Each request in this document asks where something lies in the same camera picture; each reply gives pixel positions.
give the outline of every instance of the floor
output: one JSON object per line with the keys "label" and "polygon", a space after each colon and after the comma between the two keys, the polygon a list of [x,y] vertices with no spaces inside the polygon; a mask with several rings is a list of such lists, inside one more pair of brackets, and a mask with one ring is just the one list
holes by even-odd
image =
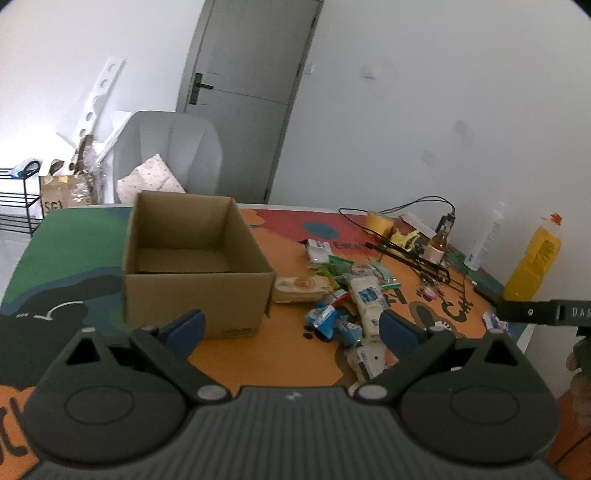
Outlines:
{"label": "floor", "polygon": [[23,233],[0,231],[0,299],[29,241],[29,236]]}

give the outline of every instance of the brown bottle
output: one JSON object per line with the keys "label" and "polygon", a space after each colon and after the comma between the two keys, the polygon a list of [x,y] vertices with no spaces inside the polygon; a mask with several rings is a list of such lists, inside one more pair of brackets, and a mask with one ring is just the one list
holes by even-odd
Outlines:
{"label": "brown bottle", "polygon": [[423,258],[428,262],[439,265],[443,259],[443,255],[447,250],[447,244],[449,242],[449,232],[452,229],[453,222],[450,218],[447,218],[443,222],[441,229],[429,240],[429,243],[425,246]]}

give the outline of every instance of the yellow bottle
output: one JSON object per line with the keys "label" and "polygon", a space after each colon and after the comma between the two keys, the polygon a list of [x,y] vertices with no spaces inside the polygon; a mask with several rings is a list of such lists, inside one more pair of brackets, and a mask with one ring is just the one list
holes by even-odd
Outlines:
{"label": "yellow bottle", "polygon": [[562,217],[558,213],[543,219],[519,262],[505,285],[505,300],[530,301],[542,285],[544,275],[556,260],[562,241],[559,238]]}

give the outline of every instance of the gray armchair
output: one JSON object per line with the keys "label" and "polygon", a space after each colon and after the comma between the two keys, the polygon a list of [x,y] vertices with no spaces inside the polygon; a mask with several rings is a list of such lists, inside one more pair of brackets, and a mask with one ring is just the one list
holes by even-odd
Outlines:
{"label": "gray armchair", "polygon": [[187,193],[217,193],[223,155],[213,124],[187,113],[144,111],[132,115],[113,146],[116,201],[117,180],[156,154]]}

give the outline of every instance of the cardboard box in background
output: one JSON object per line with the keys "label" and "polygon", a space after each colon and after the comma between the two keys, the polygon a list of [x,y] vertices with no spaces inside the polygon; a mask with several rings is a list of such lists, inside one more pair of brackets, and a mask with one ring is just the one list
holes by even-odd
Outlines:
{"label": "cardboard box in background", "polygon": [[88,173],[41,176],[39,183],[41,206],[45,215],[56,209],[82,207],[96,203],[92,176]]}

